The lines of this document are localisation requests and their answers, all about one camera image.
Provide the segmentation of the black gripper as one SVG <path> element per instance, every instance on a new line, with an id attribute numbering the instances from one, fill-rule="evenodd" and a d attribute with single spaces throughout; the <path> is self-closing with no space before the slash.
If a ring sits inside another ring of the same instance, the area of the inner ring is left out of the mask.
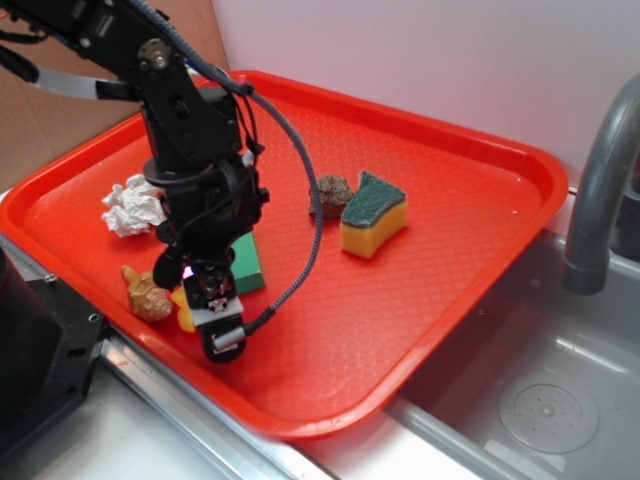
<path id="1" fill-rule="evenodd" d="M 155 283 L 173 289 L 181 282 L 184 268 L 190 267 L 203 289 L 229 289 L 231 245 L 253 230 L 263 204 L 269 201 L 255 166 L 236 156 L 193 173 L 174 173 L 162 172 L 150 160 L 144 165 L 144 176 L 161 189 L 166 216 L 158 238 L 167 247 L 155 263 Z"/>

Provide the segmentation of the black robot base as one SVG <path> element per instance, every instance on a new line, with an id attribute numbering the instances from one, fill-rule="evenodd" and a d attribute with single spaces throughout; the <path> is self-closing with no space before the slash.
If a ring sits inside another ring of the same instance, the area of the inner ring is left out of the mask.
<path id="1" fill-rule="evenodd" d="M 1 461 L 87 397 L 103 314 L 57 277 L 24 279 L 1 254 Z"/>

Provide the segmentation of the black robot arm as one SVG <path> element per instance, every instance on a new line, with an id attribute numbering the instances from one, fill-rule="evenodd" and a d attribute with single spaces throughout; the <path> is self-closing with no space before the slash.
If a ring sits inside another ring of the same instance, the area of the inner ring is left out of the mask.
<path id="1" fill-rule="evenodd" d="M 74 97 L 137 102 L 151 146 L 147 181 L 163 192 L 166 251 L 154 268 L 171 289 L 189 267 L 202 288 L 234 287 L 233 242 L 259 221 L 268 198 L 242 137 L 231 81 L 202 66 L 213 85 L 198 88 L 187 68 L 196 60 L 165 16 L 143 1 L 5 1 L 29 32 L 17 42 L 55 38 L 111 73 L 107 81 L 45 70 L 11 50 L 2 65 L 41 89 Z"/>

